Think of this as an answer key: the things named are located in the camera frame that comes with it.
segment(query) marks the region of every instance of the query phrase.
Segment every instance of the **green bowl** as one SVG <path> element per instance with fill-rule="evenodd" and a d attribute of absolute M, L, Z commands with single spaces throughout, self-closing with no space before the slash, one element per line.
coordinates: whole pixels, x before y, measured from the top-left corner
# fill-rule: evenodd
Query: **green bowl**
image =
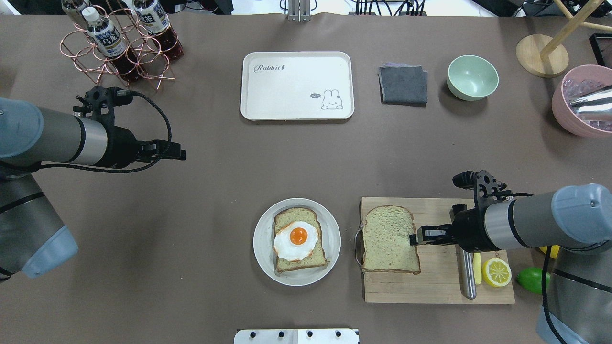
<path fill-rule="evenodd" d="M 479 100 L 497 89 L 499 75 L 493 65 L 475 55 L 463 55 L 449 65 L 446 84 L 459 99 Z"/>

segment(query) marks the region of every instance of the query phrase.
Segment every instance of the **pink bowl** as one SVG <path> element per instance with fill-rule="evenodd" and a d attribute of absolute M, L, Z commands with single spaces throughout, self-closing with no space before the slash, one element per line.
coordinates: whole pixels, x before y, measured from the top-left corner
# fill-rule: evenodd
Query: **pink bowl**
<path fill-rule="evenodd" d="M 582 137 L 606 137 L 612 136 L 612 132 L 591 127 L 584 123 L 572 111 L 567 104 L 567 99 L 563 94 L 563 84 L 566 80 L 573 79 L 576 82 L 583 80 L 593 80 L 604 85 L 612 85 L 612 69 L 600 65 L 586 64 L 580 65 L 563 77 L 553 95 L 553 115 L 568 132 Z"/>

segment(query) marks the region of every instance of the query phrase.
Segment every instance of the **slice of bread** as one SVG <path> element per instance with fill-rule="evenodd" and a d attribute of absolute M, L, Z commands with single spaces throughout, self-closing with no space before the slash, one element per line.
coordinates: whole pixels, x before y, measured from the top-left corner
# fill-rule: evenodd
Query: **slice of bread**
<path fill-rule="evenodd" d="M 416 246 L 410 246 L 409 234 L 416 227 L 412 213 L 399 206 L 381 206 L 365 217 L 364 271 L 420 273 Z"/>
<path fill-rule="evenodd" d="M 319 239 L 315 243 L 315 248 L 313 248 L 312 255 L 300 261 L 288 261 L 277 256 L 276 271 L 278 273 L 282 273 L 286 271 L 305 269 L 306 267 L 327 265 L 328 261 L 325 259 L 325 251 L 323 250 L 321 224 L 317 221 L 316 213 L 314 211 L 306 208 L 290 208 L 279 212 L 274 217 L 274 235 L 276 236 L 276 234 L 278 234 L 282 228 L 294 221 L 304 221 L 314 226 L 319 233 Z"/>

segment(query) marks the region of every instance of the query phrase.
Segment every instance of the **bunny drawing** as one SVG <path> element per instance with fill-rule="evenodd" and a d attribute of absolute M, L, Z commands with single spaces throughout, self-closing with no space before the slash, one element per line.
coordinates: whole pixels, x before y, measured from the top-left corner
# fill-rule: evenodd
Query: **bunny drawing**
<path fill-rule="evenodd" d="M 330 91 L 328 89 L 323 93 L 323 106 L 321 106 L 323 110 L 341 110 L 342 107 L 342 99 L 340 98 L 340 92 L 337 89 Z"/>

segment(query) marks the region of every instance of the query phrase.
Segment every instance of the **wooden cutting board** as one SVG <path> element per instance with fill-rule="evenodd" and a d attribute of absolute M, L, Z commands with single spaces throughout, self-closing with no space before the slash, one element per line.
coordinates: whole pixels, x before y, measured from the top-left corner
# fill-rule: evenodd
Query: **wooden cutting board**
<path fill-rule="evenodd" d="M 416 228 L 422 225 L 442 225 L 450 222 L 454 204 L 474 206 L 474 200 L 464 198 L 382 198 L 361 199 L 361 222 L 378 206 L 403 206 L 414 215 Z M 418 246 L 421 273 L 364 272 L 366 302 L 393 304 L 514 304 L 512 283 L 494 288 L 486 282 L 476 286 L 476 298 L 468 300 L 461 294 L 458 253 L 455 245 Z M 506 251 L 481 254 L 482 262 L 494 257 L 508 261 Z"/>

